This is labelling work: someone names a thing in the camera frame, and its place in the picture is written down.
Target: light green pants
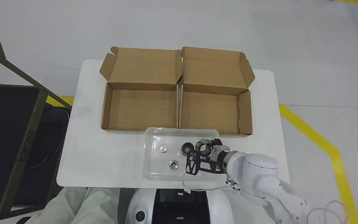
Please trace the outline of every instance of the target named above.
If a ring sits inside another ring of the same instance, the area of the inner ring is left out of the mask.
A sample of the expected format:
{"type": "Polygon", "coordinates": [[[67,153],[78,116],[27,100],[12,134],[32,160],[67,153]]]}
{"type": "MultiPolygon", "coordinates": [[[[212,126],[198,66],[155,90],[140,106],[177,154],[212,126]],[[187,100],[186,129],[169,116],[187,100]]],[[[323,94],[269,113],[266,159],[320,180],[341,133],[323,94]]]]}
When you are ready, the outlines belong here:
{"type": "Polygon", "coordinates": [[[65,187],[26,224],[117,224],[120,188],[65,187]]]}

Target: white cable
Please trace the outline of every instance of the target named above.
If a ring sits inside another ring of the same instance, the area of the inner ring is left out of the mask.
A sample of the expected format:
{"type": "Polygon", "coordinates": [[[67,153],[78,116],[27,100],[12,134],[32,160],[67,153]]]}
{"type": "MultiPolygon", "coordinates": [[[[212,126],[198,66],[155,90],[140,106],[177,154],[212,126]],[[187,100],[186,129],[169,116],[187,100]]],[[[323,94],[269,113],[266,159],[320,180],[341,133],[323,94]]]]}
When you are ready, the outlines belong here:
{"type": "MultiPolygon", "coordinates": [[[[328,202],[328,204],[326,204],[326,206],[324,206],[324,208],[328,208],[328,206],[329,206],[330,204],[333,204],[333,203],[340,204],[340,205],[343,207],[343,211],[344,211],[344,212],[345,212],[345,211],[348,212],[347,206],[346,206],[345,204],[343,204],[342,202],[340,202],[339,200],[332,200],[332,201],[328,202]]],[[[349,216],[349,212],[348,212],[348,214],[346,215],[346,218],[345,218],[345,220],[343,221],[343,224],[346,224],[346,223],[347,223],[347,221],[348,221],[348,216],[349,216]]],[[[327,222],[327,219],[326,219],[326,210],[324,210],[324,222],[325,222],[325,223],[327,222]]]]}
{"type": "MultiPolygon", "coordinates": [[[[67,112],[66,109],[65,109],[65,112],[66,112],[66,114],[67,114],[67,118],[68,118],[68,121],[69,121],[69,114],[68,114],[68,112],[67,112]]],[[[62,123],[62,132],[63,132],[63,134],[65,133],[65,130],[64,130],[64,128],[63,128],[63,123],[62,123]]],[[[31,169],[34,169],[34,168],[40,166],[41,164],[43,164],[43,163],[46,161],[46,159],[47,159],[47,157],[48,157],[49,155],[51,155],[51,154],[52,154],[52,155],[56,154],[56,152],[58,151],[58,149],[60,148],[60,146],[61,146],[62,143],[63,143],[63,141],[60,142],[60,144],[58,145],[58,147],[57,147],[57,149],[56,149],[56,151],[55,151],[54,153],[47,154],[46,157],[44,158],[44,160],[43,160],[41,163],[37,164],[36,166],[30,166],[30,168],[31,168],[31,169]]]]}
{"type": "Polygon", "coordinates": [[[309,215],[310,215],[313,211],[316,211],[316,210],[324,210],[325,212],[326,212],[326,211],[327,211],[327,212],[330,212],[331,214],[335,215],[335,216],[338,218],[338,220],[340,221],[340,224],[343,224],[341,217],[340,217],[336,212],[334,212],[334,211],[332,211],[332,210],[330,210],[330,209],[328,209],[328,208],[320,208],[320,207],[319,207],[319,208],[312,208],[312,209],[308,212],[307,218],[306,218],[306,223],[307,223],[307,224],[308,224],[309,215]]]}
{"type": "Polygon", "coordinates": [[[226,189],[226,190],[229,190],[229,189],[239,189],[239,188],[237,188],[236,186],[234,186],[234,187],[232,187],[232,186],[219,186],[219,187],[217,187],[217,188],[207,188],[207,189],[195,189],[195,188],[187,188],[186,186],[185,186],[185,183],[184,183],[184,177],[185,177],[185,174],[186,174],[186,171],[187,171],[187,169],[188,169],[189,167],[186,167],[185,168],[185,171],[184,171],[184,174],[183,174],[183,178],[181,179],[181,182],[182,182],[182,184],[183,184],[183,187],[184,187],[184,190],[186,191],[186,189],[187,190],[189,190],[189,192],[188,193],[190,193],[190,191],[195,191],[195,192],[206,192],[206,191],[211,191],[211,190],[218,190],[218,189],[226,189]]]}

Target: cardboard box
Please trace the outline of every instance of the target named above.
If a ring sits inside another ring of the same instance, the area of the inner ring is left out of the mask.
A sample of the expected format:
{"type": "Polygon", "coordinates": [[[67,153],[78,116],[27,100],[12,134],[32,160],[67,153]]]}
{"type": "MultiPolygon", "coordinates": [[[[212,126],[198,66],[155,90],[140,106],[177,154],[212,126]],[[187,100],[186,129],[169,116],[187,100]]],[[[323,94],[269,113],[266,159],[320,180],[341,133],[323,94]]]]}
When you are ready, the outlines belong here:
{"type": "Polygon", "coordinates": [[[100,73],[107,79],[102,129],[178,128],[180,50],[113,46],[100,73]]]}
{"type": "Polygon", "coordinates": [[[255,75],[245,54],[185,46],[182,57],[179,127],[252,134],[248,87],[255,75]]]}

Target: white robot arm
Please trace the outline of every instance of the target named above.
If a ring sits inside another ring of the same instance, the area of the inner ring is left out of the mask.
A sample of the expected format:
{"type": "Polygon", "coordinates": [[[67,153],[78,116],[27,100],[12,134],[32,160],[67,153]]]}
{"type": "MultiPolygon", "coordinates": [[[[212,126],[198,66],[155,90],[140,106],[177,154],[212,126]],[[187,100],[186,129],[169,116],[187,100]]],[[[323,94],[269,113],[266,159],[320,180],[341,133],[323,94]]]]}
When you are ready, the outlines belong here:
{"type": "Polygon", "coordinates": [[[241,196],[263,206],[275,223],[307,224],[308,215],[309,224],[321,222],[319,216],[310,214],[305,199],[297,196],[288,183],[278,178],[274,158],[230,151],[218,139],[202,139],[194,150],[188,152],[187,167],[187,173],[193,175],[199,170],[226,173],[228,182],[240,187],[241,196]],[[203,162],[209,163],[211,169],[202,169],[200,164],[203,162]]]}

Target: transparent container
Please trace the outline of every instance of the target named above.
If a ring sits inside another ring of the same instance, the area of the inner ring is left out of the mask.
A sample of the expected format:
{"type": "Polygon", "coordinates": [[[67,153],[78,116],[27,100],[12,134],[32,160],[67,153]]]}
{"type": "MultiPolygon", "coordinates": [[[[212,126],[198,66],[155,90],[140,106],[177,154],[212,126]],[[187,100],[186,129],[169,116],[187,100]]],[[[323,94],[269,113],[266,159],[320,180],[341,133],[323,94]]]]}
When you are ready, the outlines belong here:
{"type": "MultiPolygon", "coordinates": [[[[147,128],[144,146],[144,178],[181,181],[186,167],[186,156],[181,153],[182,145],[186,142],[195,145],[203,138],[219,138],[219,133],[217,130],[206,129],[147,128]],[[177,169],[170,167],[173,160],[177,161],[177,169]]],[[[215,181],[215,176],[199,171],[195,176],[186,174],[185,182],[187,181],[215,181]]]]}

